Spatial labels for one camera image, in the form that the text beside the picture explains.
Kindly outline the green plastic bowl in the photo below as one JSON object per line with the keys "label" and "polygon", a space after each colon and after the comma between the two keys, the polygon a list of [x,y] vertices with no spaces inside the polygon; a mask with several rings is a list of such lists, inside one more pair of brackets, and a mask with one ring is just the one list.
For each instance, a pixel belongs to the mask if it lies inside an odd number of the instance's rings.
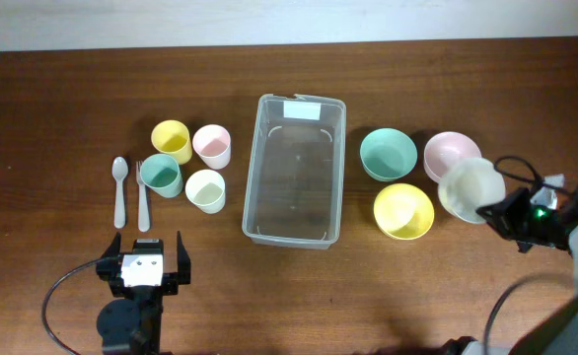
{"label": "green plastic bowl", "polygon": [[361,142],[360,159],[369,177],[389,182],[409,174],[417,163],[418,153],[405,133],[380,128],[370,132]]}

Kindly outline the pink plastic bowl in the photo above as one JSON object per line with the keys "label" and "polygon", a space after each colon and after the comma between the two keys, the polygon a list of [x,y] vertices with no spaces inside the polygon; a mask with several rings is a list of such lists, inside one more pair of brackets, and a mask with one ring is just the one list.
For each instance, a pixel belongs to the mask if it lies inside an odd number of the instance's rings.
{"label": "pink plastic bowl", "polygon": [[423,168],[434,181],[457,162],[468,158],[480,158],[477,144],[465,134],[453,131],[441,132],[431,137],[423,151]]}

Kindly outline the grey plastic fork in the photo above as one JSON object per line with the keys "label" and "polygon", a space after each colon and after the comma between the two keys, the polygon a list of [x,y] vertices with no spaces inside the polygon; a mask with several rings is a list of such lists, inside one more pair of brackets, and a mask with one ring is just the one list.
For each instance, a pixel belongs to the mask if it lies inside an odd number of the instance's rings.
{"label": "grey plastic fork", "polygon": [[147,232],[151,228],[147,191],[141,177],[142,162],[136,163],[136,182],[138,185],[138,230]]}

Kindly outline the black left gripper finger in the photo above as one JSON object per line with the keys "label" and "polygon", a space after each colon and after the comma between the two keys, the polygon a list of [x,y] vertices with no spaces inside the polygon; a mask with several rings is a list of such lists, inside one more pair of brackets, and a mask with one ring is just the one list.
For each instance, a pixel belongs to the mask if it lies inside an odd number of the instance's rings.
{"label": "black left gripper finger", "polygon": [[118,259],[120,256],[121,233],[117,232],[105,252],[102,254],[103,259]]}
{"label": "black left gripper finger", "polygon": [[191,260],[183,245],[180,231],[177,231],[177,258],[178,274],[189,274],[191,272]]}

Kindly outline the green plastic cup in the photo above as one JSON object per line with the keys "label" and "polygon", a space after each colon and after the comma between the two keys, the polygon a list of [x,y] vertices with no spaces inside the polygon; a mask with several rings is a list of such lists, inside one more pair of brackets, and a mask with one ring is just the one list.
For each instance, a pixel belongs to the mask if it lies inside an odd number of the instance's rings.
{"label": "green plastic cup", "polygon": [[140,177],[146,186],[165,198],[174,198],[183,190],[180,165],[167,154],[155,154],[144,160]]}

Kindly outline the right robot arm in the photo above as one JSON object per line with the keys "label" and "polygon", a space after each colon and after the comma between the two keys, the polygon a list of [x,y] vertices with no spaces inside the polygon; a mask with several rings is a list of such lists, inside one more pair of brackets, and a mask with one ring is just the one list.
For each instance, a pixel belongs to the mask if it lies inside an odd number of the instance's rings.
{"label": "right robot arm", "polygon": [[[478,207],[476,213],[500,237],[516,242],[520,252],[533,246],[567,251],[573,273],[533,274],[516,281],[493,306],[480,340],[469,336],[451,339],[439,348],[440,354],[578,354],[578,186],[557,209],[536,204],[534,195],[532,189],[521,187],[500,202]],[[491,346],[490,332],[502,306],[518,289],[539,282],[571,286],[574,295],[512,347]]]}

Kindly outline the white label on bin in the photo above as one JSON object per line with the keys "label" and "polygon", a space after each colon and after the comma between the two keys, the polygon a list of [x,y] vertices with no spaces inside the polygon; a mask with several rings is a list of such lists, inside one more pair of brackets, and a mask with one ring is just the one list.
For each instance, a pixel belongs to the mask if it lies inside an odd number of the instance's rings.
{"label": "white label on bin", "polygon": [[285,101],[283,103],[283,117],[291,119],[319,120],[321,115],[320,103]]}

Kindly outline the yellow plastic bowl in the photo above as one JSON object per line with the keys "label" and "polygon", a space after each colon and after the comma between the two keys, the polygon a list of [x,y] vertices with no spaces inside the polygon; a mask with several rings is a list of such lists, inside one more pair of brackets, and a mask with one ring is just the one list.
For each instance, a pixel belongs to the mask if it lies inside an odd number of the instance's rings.
{"label": "yellow plastic bowl", "polygon": [[435,218],[428,195],[407,183],[395,183],[382,189],[374,201],[373,214],[385,235],[406,241],[424,236]]}

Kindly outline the clear plastic storage bin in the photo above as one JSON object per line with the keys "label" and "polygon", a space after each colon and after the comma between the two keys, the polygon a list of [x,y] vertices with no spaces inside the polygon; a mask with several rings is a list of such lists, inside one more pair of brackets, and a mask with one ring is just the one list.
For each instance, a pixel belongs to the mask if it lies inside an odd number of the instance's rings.
{"label": "clear plastic storage bin", "polygon": [[[321,104],[319,120],[283,117],[285,101]],[[254,243],[328,249],[340,234],[346,143],[343,101],[260,97],[242,230]]]}

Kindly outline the white plastic cup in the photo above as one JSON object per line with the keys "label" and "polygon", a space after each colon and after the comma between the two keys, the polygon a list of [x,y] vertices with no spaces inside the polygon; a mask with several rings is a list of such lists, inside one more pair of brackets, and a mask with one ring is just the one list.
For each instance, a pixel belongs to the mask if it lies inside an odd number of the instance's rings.
{"label": "white plastic cup", "polygon": [[201,170],[192,174],[184,187],[187,199],[206,214],[220,212],[226,203],[226,183],[213,170]]}

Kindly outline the grey plastic spoon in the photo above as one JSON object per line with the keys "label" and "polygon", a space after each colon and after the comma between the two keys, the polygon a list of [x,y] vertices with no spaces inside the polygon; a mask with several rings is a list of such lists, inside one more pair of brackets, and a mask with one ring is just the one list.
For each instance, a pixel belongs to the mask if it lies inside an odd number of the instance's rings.
{"label": "grey plastic spoon", "polygon": [[115,181],[113,224],[117,229],[121,229],[126,223],[123,183],[128,175],[128,165],[123,157],[113,159],[111,174]]}

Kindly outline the white plastic bowl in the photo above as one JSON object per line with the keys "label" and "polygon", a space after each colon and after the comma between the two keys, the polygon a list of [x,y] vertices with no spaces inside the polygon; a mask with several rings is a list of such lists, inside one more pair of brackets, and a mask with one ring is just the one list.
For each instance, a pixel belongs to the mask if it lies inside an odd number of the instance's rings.
{"label": "white plastic bowl", "polygon": [[505,196],[503,176],[483,158],[467,158],[456,163],[438,184],[442,206],[453,216],[471,224],[485,222],[476,213],[477,208],[498,203]]}

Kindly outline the yellow plastic cup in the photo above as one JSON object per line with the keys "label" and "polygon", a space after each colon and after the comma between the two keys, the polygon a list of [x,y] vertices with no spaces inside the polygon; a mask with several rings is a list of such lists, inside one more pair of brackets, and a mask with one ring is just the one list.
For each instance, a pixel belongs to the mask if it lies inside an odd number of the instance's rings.
{"label": "yellow plastic cup", "polygon": [[192,157],[191,137],[188,128],[177,120],[165,120],[152,130],[151,142],[160,153],[170,155],[180,165]]}

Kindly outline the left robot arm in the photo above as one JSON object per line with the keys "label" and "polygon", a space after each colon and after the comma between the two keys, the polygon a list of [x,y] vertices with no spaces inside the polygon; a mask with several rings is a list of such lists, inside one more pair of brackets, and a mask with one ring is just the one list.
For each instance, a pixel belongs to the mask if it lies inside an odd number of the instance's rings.
{"label": "left robot arm", "polygon": [[163,298],[174,296],[191,281],[191,260],[177,234],[177,270],[164,270],[164,242],[138,239],[122,252],[121,235],[112,239],[96,272],[108,283],[114,300],[97,318],[105,354],[158,354]]}

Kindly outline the pink plastic cup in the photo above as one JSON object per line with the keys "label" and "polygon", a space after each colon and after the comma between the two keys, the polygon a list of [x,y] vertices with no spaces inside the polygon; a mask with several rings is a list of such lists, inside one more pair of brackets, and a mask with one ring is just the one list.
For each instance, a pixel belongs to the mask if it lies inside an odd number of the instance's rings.
{"label": "pink plastic cup", "polygon": [[221,170],[231,160],[231,136],[228,130],[217,124],[208,124],[197,130],[192,147],[201,160],[212,170]]}

